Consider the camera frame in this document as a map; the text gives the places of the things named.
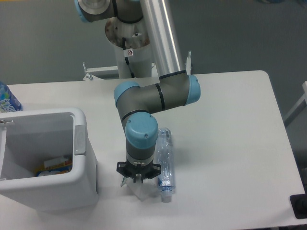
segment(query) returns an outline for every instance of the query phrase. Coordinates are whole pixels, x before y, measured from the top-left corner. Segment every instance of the white plastic bin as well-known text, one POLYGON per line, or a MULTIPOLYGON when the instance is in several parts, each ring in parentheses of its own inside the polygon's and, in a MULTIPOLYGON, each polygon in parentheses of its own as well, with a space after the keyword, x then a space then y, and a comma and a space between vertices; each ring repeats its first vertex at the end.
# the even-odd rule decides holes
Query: white plastic bin
POLYGON ((0 194, 37 210, 95 204, 97 160, 78 108, 0 114, 0 194), (72 158, 70 172, 36 177, 44 161, 72 158))

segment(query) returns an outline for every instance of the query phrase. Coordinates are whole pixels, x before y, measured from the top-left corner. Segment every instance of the white table top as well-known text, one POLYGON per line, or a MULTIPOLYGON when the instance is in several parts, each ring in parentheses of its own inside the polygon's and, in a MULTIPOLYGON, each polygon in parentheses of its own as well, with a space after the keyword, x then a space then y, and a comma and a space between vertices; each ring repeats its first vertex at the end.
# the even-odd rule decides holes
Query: white table top
MULTIPOLYGON (((121 80, 28 85, 10 89, 25 109, 76 106, 87 118, 99 162, 95 206, 42 213, 0 196, 2 230, 235 230, 305 224, 289 196, 302 194, 283 121, 262 71, 198 75, 201 99, 154 114, 173 134, 177 190, 173 201, 143 202, 120 188, 125 136, 113 99, 121 80)), ((139 79, 140 85, 158 79, 139 79)))

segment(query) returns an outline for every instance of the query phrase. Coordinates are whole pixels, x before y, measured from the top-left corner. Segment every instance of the plastic water bottle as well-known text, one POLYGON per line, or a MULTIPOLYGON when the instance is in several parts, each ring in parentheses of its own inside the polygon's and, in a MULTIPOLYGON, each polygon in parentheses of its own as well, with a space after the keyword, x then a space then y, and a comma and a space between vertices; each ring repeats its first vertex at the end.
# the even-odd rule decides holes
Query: plastic water bottle
POLYGON ((158 189, 161 191, 162 202, 165 203, 171 202, 176 187, 171 135, 168 128, 160 128, 155 151, 155 162, 161 165, 161 174, 157 179, 158 189))
POLYGON ((22 110, 17 98, 12 94, 9 87, 0 81, 0 111, 2 113, 22 110))

